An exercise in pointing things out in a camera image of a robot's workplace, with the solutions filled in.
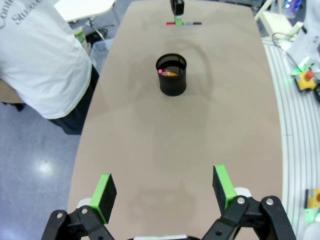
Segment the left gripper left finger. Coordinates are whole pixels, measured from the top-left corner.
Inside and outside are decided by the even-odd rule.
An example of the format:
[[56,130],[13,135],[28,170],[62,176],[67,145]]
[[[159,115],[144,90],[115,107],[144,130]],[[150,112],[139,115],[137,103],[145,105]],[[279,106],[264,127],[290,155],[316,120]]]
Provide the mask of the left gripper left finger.
[[43,240],[112,240],[105,227],[109,223],[117,196],[112,175],[102,174],[89,204],[67,213],[58,209],[51,213],[42,234]]

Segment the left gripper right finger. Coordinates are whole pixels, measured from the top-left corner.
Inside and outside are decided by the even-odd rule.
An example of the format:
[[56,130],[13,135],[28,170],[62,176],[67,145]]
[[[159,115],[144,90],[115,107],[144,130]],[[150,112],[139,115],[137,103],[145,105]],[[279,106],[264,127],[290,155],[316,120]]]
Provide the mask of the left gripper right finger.
[[212,187],[221,213],[204,240],[234,240],[242,228],[253,229],[260,240],[295,240],[281,200],[274,195],[261,201],[237,193],[224,165],[213,166]]

